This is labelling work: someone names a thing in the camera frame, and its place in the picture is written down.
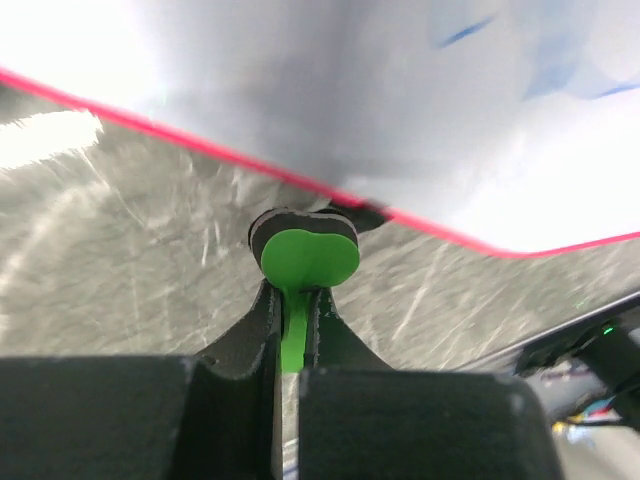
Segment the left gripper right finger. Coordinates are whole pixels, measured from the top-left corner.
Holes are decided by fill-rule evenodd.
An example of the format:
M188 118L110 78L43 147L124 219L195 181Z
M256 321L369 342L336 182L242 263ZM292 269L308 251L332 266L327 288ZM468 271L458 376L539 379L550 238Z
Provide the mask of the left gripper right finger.
M395 477L395 372L314 296L299 380L301 479Z

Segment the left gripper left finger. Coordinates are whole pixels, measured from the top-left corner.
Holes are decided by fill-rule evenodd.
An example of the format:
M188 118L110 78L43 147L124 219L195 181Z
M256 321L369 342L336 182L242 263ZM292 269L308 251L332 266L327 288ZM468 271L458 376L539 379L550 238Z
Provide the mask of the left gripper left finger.
M198 447L219 479L280 477L280 293L261 282L248 312L198 353Z

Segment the red framed whiteboard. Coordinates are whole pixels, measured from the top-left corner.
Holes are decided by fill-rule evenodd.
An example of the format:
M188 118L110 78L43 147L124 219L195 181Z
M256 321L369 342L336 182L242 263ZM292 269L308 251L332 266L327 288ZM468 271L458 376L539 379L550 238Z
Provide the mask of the red framed whiteboard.
M635 1L5 1L1 78L495 255L639 233Z

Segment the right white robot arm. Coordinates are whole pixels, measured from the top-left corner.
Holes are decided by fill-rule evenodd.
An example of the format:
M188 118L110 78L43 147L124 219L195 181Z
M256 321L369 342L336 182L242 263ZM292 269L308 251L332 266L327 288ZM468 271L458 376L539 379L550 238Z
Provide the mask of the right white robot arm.
M570 320L524 344L515 372L529 376L569 358L581 360L611 391L639 385L639 344L622 316L639 306L639 293Z

